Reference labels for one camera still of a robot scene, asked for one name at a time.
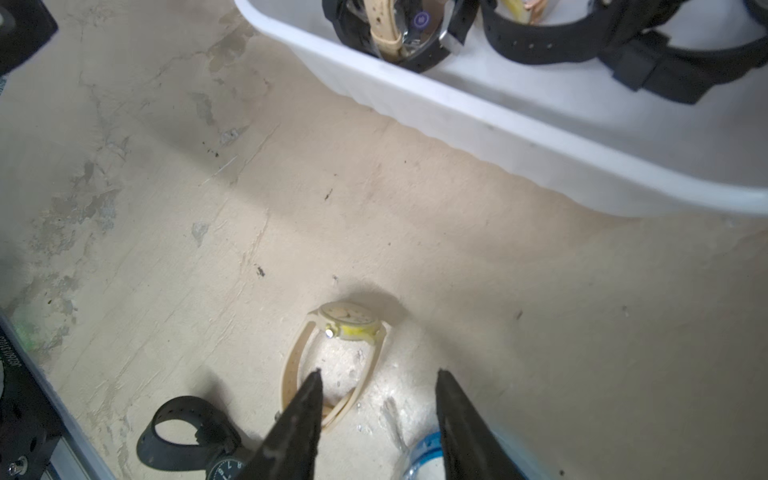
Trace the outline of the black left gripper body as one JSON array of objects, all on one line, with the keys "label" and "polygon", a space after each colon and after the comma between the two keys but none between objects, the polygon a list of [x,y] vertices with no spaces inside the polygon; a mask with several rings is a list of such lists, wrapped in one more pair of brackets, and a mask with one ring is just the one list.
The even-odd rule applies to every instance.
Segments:
[{"label": "black left gripper body", "polygon": [[28,61],[58,31],[40,0],[1,0],[1,75]]}]

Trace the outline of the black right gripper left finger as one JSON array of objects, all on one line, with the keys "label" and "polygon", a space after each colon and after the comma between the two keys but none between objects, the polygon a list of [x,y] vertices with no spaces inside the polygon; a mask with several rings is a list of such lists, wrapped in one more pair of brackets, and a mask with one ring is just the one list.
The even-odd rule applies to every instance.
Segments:
[{"label": "black right gripper left finger", "polygon": [[237,479],[313,479],[322,432],[321,370],[302,383]]}]

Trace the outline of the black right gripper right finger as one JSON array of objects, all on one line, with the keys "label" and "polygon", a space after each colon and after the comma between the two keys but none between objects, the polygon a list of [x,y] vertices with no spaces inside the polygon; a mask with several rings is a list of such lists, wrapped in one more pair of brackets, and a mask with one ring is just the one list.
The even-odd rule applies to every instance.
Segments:
[{"label": "black right gripper right finger", "polygon": [[438,371],[435,394],[446,479],[526,479],[450,371]]}]

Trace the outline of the white plastic storage box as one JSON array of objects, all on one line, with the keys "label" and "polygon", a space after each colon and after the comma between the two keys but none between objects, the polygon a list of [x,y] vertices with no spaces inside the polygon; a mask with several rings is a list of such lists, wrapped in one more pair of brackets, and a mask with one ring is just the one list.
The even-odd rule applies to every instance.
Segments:
[{"label": "white plastic storage box", "polygon": [[590,209],[624,217],[767,213],[767,71],[695,105],[631,91],[599,61],[510,62],[474,26],[415,74],[342,45],[317,1],[241,1],[332,91]]}]

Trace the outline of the black chunky watch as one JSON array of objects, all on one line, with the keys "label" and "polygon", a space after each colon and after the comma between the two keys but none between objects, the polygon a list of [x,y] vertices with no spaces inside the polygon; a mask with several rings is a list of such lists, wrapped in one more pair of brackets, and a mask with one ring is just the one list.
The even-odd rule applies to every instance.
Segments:
[{"label": "black chunky watch", "polygon": [[457,55],[479,10],[477,1],[395,1],[396,22],[403,34],[399,62],[381,57],[373,43],[364,1],[324,1],[325,18],[345,46],[406,70],[423,73]]}]

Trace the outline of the beige strap watch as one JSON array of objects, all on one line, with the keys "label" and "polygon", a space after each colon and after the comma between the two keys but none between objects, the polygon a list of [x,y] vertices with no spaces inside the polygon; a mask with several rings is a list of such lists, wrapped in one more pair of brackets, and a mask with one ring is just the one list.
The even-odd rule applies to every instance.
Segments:
[{"label": "beige strap watch", "polygon": [[399,62],[404,56],[403,34],[395,16],[394,0],[365,0],[365,12],[370,34],[381,57]]}]

